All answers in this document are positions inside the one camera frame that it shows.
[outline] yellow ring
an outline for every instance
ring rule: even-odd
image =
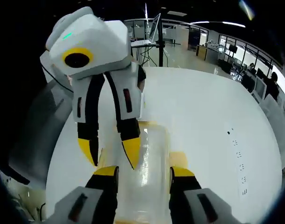
[[[81,54],[86,55],[90,59],[89,62],[92,62],[94,59],[94,55],[89,50],[87,50],[86,48],[71,48],[71,49],[67,50],[66,52],[64,52],[63,61],[66,59],[67,56],[74,54],[74,53],[81,53]]]

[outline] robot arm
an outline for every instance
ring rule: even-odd
[[[72,78],[73,115],[78,142],[90,162],[98,161],[99,95],[106,76],[114,98],[117,128],[133,169],[138,164],[141,91],[139,66],[131,62],[127,27],[121,21],[102,21],[89,7],[58,22],[46,43],[52,63]]]

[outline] office desk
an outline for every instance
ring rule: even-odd
[[[202,60],[207,61],[211,64],[216,64],[218,61],[219,52],[215,49],[206,48],[201,45],[196,47],[196,56],[200,57]]]
[[[202,188],[210,188],[231,206],[242,223],[265,215],[281,187],[281,161],[272,128],[247,90],[230,79],[206,72],[145,67],[146,107],[142,119],[164,126],[170,150],[184,152],[188,169]],[[115,110],[107,81],[99,100],[99,147],[115,130]],[[243,150],[248,193],[241,198],[233,143]],[[77,186],[85,186],[95,168],[77,143],[76,124],[68,118],[57,141],[46,186],[46,212]]]

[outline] white table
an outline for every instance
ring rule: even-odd
[[[281,161],[272,128],[254,98],[238,82],[206,72],[149,67],[142,119],[170,133],[171,151],[185,152],[188,168],[202,188],[210,188],[242,223],[264,216],[281,188]],[[104,147],[115,126],[107,81],[99,101],[99,141]],[[234,136],[229,138],[228,128]],[[232,138],[243,150],[247,197],[241,198]],[[47,216],[77,186],[85,186],[95,168],[77,143],[76,123],[68,118],[55,147],[46,186]]]

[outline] person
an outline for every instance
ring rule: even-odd
[[[251,64],[248,66],[247,70],[252,70],[253,68],[254,68],[254,63],[251,63]]]
[[[272,72],[271,78],[264,79],[264,83],[267,85],[267,89],[265,92],[265,98],[267,97],[267,95],[271,94],[274,100],[277,101],[277,98],[279,95],[279,90],[277,87],[277,80],[278,80],[278,76],[276,72]]]

